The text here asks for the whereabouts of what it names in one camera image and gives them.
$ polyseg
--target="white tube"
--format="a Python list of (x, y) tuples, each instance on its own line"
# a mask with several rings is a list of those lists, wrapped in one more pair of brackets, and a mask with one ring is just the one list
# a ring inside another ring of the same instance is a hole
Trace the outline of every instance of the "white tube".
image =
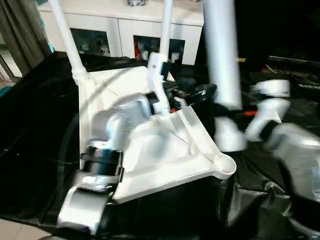
[(205, 0), (203, 7), (209, 79), (218, 87), (216, 102), (230, 110), (242, 109), (234, 2)]
[(170, 44), (170, 28), (172, 18), (172, 8), (174, 0), (164, 0), (162, 13), (162, 33), (160, 41), (160, 54), (166, 56), (168, 60), (169, 44)]
[[(215, 101), (229, 110), (242, 108), (237, 63), (237, 34), (233, 0), (204, 1), (205, 37), (210, 83), (217, 85)], [(215, 118), (215, 143), (222, 152), (241, 151), (246, 141), (228, 117)]]
[(75, 83), (78, 85), (78, 81), (88, 79), (87, 71), (83, 66), (74, 38), (72, 37), (70, 28), (68, 26), (66, 17), (62, 10), (59, 0), (49, 0), (51, 5), (52, 13), (55, 18), (56, 25), (64, 43), (66, 54), (68, 55), (71, 68), (72, 77)]

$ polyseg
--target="table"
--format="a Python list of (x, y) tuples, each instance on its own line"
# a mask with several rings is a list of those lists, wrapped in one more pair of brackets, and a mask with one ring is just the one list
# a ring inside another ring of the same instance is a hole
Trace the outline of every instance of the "table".
[[(91, 72), (147, 64), (125, 57), (81, 58)], [(190, 77), (199, 83), (208, 81), (205, 68), (173, 65), (171, 73), (177, 82)], [(243, 92), (249, 84), (276, 76), (244, 75)], [(79, 166), (79, 122), (71, 125), (70, 141), (59, 157), (62, 139), (79, 111), (78, 99), (70, 63), (61, 52), (45, 59), (0, 98), (0, 218), (55, 230), (72, 172)], [(288, 120), (319, 135), (320, 122), (311, 113), (317, 104), (305, 99), (292, 104)], [(213, 136), (208, 104), (194, 110)], [(231, 156), (237, 171), (227, 180), (207, 177), (113, 207), (110, 238), (297, 238), (300, 234), (289, 222), (291, 197), (278, 161), (257, 143)], [(307, 205), (303, 209), (311, 213)]]

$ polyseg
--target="black plastic sheet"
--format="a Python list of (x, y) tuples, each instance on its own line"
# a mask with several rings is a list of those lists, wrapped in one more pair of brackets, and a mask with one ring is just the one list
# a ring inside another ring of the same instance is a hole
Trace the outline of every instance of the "black plastic sheet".
[[(146, 66), (128, 58), (81, 56), (88, 71)], [(206, 69), (172, 66), (176, 81), (208, 81)], [(253, 73), (241, 79), (243, 100), (249, 85), (273, 79)], [(53, 232), (62, 200), (79, 164), (79, 126), (74, 126), (65, 159), (62, 139), (79, 111), (78, 87), (68, 59), (54, 53), (0, 98), (0, 218)], [(319, 134), (318, 103), (292, 100), (286, 119)], [(194, 107), (210, 135), (208, 104)], [(109, 239), (297, 239), (289, 221), (287, 193), (277, 159), (260, 143), (230, 154), (237, 171), (227, 180), (207, 177), (110, 208)]]

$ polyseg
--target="tiled floor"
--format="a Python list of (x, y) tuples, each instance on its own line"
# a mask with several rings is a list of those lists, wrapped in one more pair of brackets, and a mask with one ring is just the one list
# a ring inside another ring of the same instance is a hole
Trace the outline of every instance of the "tiled floor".
[(0, 219), (1, 240), (38, 240), (50, 234), (33, 226)]

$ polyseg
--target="curtain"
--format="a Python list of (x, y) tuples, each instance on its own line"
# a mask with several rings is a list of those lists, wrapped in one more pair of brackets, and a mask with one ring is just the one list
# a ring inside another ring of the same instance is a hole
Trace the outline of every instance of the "curtain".
[(22, 76), (51, 54), (33, 0), (0, 0), (0, 32)]

